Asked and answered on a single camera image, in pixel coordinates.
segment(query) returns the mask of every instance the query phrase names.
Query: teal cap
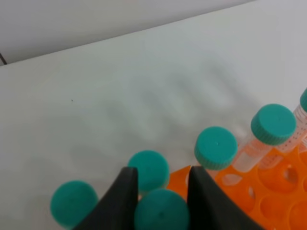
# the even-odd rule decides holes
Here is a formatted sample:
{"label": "teal cap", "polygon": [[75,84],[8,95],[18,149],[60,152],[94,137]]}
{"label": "teal cap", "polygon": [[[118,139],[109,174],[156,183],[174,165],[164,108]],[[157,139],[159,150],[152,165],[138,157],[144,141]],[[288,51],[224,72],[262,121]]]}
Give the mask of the teal cap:
{"label": "teal cap", "polygon": [[196,141],[194,154],[206,169],[220,170],[231,164],[237,152],[234,135],[227,129],[213,126],[202,131]]}
{"label": "teal cap", "polygon": [[168,189],[156,189],[138,203],[135,230],[188,230],[189,208],[185,200]]}
{"label": "teal cap", "polygon": [[251,121],[255,137],[267,145],[280,145],[292,136],[296,128],[293,113],[280,104],[263,106]]}
{"label": "teal cap", "polygon": [[169,168],[167,161],[156,151],[145,150],[136,153],[129,160],[128,166],[138,169],[139,192],[142,195],[168,185]]}
{"label": "teal cap", "polygon": [[307,89],[305,89],[301,96],[300,104],[303,110],[307,113]]}
{"label": "teal cap", "polygon": [[55,221],[66,229],[76,227],[98,203],[98,196],[89,184],[70,181],[53,194],[50,211]]}

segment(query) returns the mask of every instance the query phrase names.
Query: white wall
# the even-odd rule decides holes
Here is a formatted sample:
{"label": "white wall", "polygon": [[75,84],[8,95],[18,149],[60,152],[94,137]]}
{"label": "white wall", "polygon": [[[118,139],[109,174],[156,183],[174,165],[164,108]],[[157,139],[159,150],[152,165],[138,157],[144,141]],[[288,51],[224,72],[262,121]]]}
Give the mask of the white wall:
{"label": "white wall", "polygon": [[147,29],[250,0],[1,0],[8,63]]}

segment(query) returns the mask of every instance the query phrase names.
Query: white surface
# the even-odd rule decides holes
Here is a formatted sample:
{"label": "white surface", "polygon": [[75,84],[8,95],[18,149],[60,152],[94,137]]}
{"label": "white surface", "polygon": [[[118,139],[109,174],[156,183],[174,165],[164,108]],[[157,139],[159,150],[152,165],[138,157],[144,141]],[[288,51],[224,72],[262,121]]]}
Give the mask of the white surface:
{"label": "white surface", "polygon": [[8,63],[101,41],[250,0],[2,0]]}
{"label": "white surface", "polygon": [[100,196],[129,157],[194,162],[208,126],[244,135],[262,105],[306,87],[305,1],[259,0],[0,68],[1,229],[56,230],[70,179]]}

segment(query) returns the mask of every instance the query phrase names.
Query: white table surface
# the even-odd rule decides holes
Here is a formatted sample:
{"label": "white table surface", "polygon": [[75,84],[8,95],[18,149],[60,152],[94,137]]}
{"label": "white table surface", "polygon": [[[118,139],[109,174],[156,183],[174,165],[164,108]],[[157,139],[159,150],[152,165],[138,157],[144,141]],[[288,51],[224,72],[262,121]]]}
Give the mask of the white table surface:
{"label": "white table surface", "polygon": [[307,86],[307,3],[259,0],[0,67],[0,226],[60,229],[50,196],[84,179],[100,196],[129,157],[194,162],[212,125],[241,139],[264,104]]}

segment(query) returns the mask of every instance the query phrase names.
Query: teal screw cap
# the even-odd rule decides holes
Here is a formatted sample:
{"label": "teal screw cap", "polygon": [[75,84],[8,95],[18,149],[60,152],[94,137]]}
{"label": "teal screw cap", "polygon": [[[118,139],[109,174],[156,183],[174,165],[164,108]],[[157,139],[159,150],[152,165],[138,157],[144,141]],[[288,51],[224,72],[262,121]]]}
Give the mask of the teal screw cap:
{"label": "teal screw cap", "polygon": [[168,189],[156,189],[138,203],[135,230],[188,230],[189,209],[185,200]]}
{"label": "teal screw cap", "polygon": [[303,110],[307,113],[307,89],[305,89],[301,96],[300,104]]}
{"label": "teal screw cap", "polygon": [[262,107],[251,121],[255,137],[267,145],[280,145],[292,136],[296,128],[293,113],[280,104]]}
{"label": "teal screw cap", "polygon": [[89,184],[70,181],[53,194],[50,210],[55,221],[66,229],[76,227],[98,203],[98,196]]}
{"label": "teal screw cap", "polygon": [[145,150],[135,154],[129,160],[128,166],[138,169],[139,192],[142,195],[168,185],[167,161],[156,151]]}
{"label": "teal screw cap", "polygon": [[197,138],[194,154],[206,169],[220,170],[231,164],[237,152],[234,135],[227,129],[213,126],[205,129]]}

